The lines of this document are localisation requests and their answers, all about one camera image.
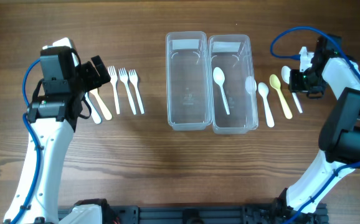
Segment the short white spoon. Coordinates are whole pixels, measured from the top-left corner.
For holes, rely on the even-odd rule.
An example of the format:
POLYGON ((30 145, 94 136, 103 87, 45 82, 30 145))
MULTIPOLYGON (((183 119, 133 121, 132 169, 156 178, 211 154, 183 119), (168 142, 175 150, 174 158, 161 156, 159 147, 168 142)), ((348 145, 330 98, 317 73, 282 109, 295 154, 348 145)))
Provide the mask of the short white spoon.
POLYGON ((264 107, 264 111, 265 111, 265 118, 266 118, 266 122, 267 122, 267 126, 269 128, 273 128, 275 125, 274 119, 273 119, 273 115, 270 109, 270 106, 268 104, 268 93, 269 93, 269 89, 268 86, 266 84, 264 84, 263 82, 260 82, 258 84, 258 93, 260 94, 260 96, 262 97, 263 100, 263 107, 264 107))

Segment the short white fork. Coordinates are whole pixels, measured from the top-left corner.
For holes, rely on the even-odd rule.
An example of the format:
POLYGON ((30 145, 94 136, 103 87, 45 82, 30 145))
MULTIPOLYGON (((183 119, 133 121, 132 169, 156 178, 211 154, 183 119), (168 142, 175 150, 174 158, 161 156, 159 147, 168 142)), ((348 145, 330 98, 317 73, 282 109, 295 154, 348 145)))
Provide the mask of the short white fork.
POLYGON ((95 107, 93 106, 92 102, 90 101, 89 92, 85 93, 85 100, 88 103, 88 105, 90 106, 91 117, 92 117, 94 123, 100 124, 102 122, 102 119, 101 119, 100 115, 98 114, 97 110, 95 109, 95 107))

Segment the long white spoon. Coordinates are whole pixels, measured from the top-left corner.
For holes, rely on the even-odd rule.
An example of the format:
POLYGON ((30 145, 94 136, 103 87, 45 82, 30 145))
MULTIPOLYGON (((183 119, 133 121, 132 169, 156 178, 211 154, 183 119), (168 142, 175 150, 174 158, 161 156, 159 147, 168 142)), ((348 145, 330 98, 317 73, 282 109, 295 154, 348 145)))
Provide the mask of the long white spoon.
MULTIPOLYGON (((283 81, 284 81, 286 84, 288 84, 288 85, 290 84, 290 72, 291 72, 290 67, 288 67, 288 66, 283 66, 283 67, 282 67, 282 72, 281 72, 281 74, 282 74, 282 79, 283 79, 283 81)), ((297 107, 299 113, 302 113, 303 110, 302 110, 300 101, 299 101, 299 99, 298 99, 298 97, 297 97, 297 94, 296 94, 295 92, 292 92, 292 97, 293 97, 293 99, 294 99, 294 102, 295 102, 295 104, 296 104, 296 107, 297 107)))

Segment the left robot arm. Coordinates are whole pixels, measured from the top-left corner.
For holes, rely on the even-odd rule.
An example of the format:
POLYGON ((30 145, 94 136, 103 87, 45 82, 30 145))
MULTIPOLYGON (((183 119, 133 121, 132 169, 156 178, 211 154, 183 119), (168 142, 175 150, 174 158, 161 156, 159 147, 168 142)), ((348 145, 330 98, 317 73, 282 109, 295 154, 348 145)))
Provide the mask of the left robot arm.
POLYGON ((29 133, 24 165, 4 223, 58 223, 58 197, 65 155, 85 94, 110 81, 100 56, 82 63, 68 46, 41 50, 39 80, 22 120, 29 133))

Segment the yellow plastic spoon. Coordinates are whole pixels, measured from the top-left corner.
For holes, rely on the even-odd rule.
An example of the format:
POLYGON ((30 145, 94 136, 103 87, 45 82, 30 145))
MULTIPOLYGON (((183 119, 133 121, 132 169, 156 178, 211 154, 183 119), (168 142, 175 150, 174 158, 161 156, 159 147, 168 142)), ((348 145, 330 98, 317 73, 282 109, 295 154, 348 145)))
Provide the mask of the yellow plastic spoon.
POLYGON ((277 91, 283 113, 286 117, 286 119, 292 119, 293 115, 291 113, 291 110, 289 108, 289 105, 283 96, 282 90, 281 90, 281 82, 279 78, 275 74, 270 75, 270 85, 272 88, 274 88, 277 91))

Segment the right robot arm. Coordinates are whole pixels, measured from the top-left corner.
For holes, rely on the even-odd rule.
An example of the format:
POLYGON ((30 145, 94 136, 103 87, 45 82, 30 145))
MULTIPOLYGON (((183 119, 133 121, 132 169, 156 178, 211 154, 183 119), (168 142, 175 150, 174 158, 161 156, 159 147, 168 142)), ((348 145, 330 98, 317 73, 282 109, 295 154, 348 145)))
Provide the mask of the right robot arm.
POLYGON ((341 38, 318 37, 314 52, 305 48, 294 59, 298 69, 289 76, 289 90, 321 98, 330 87, 337 99, 321 128, 314 161, 272 204, 274 223, 319 223, 317 208, 323 197, 344 177, 360 168, 360 71, 341 49, 341 38))

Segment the yellow plastic fork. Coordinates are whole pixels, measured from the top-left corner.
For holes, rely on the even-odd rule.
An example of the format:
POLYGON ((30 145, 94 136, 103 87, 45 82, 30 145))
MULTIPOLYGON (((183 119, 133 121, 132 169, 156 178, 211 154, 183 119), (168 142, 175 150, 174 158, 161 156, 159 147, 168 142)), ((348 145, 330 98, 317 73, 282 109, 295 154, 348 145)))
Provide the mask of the yellow plastic fork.
POLYGON ((112 114, 110 113, 108 107, 103 102, 101 96, 99 95, 98 88, 90 90, 90 93, 96 98, 98 105, 103 113, 103 116, 106 120, 111 120, 113 118, 112 114))

